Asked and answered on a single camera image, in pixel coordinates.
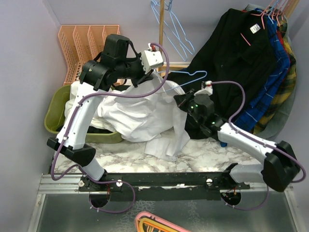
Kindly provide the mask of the light blue wire hanger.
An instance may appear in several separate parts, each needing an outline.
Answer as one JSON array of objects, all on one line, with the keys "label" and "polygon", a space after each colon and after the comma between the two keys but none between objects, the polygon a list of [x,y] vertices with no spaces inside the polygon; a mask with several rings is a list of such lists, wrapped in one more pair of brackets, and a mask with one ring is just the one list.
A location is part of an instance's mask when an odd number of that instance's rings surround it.
[{"label": "light blue wire hanger", "polygon": [[[174,83],[172,81],[168,81],[167,78],[161,78],[159,75],[160,73],[165,73],[166,76],[169,75],[169,73],[178,73],[178,74],[184,74],[191,76],[192,78],[190,81],[182,83],[178,85],[177,83]],[[153,71],[153,73],[150,75],[154,79],[154,83],[158,84],[157,86],[154,85],[154,89],[150,92],[150,94],[155,94],[155,93],[167,93],[171,94],[173,91],[175,91],[177,94],[184,94],[183,87],[185,85],[194,83],[196,81],[200,81],[204,79],[207,76],[207,71],[201,70],[201,71],[195,71],[193,73],[189,73],[186,69],[180,70],[180,71],[173,71],[173,70],[166,70],[166,71]]]}]

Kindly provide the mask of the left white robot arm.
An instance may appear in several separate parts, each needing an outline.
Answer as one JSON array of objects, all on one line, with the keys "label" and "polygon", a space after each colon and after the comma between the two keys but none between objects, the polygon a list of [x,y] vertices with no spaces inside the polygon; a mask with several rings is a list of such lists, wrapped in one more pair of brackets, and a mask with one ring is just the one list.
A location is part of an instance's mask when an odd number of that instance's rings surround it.
[{"label": "left white robot arm", "polygon": [[100,191],[106,187],[105,169],[95,159],[96,150],[86,145],[88,128],[103,99],[118,79],[130,79],[134,85],[146,78],[141,53],[128,58],[132,41],[122,35],[111,34],[105,40],[103,51],[82,66],[80,82],[73,107],[58,135],[49,138],[47,145],[62,154],[91,177],[90,185]]}]

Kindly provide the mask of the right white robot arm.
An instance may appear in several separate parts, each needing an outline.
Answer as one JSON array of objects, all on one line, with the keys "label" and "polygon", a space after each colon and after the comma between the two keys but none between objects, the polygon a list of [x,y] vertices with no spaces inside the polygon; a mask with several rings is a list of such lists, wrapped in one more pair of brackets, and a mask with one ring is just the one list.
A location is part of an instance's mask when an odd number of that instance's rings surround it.
[{"label": "right white robot arm", "polygon": [[230,165],[222,176],[222,184],[233,189],[239,183],[265,183],[271,189],[283,192],[300,172],[294,151],[289,143],[268,141],[229,124],[214,112],[214,103],[207,94],[192,91],[175,95],[179,109],[196,122],[198,132],[207,138],[235,146],[259,161],[253,165]]}]

